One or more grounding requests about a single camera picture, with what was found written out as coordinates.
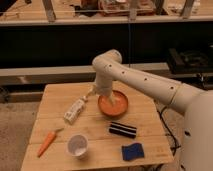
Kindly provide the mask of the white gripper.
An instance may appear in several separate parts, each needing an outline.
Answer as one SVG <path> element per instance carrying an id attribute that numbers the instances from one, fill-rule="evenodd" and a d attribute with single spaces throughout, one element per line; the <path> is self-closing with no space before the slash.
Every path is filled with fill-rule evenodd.
<path id="1" fill-rule="evenodd" d="M 115 106 L 115 97 L 112 93 L 112 82 L 111 81 L 95 81 L 95 90 L 89 90 L 85 95 L 86 99 L 97 94 L 107 97 L 107 100 L 111 106 Z"/>

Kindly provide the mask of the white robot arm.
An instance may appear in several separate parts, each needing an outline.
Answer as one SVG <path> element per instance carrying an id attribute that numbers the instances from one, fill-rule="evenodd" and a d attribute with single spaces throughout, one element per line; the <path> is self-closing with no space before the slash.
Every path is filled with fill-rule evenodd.
<path id="1" fill-rule="evenodd" d="M 110 97 L 118 80 L 184 115 L 179 171 L 213 169 L 213 90 L 126 67 L 115 49 L 96 56 L 92 66 L 95 93 Z"/>

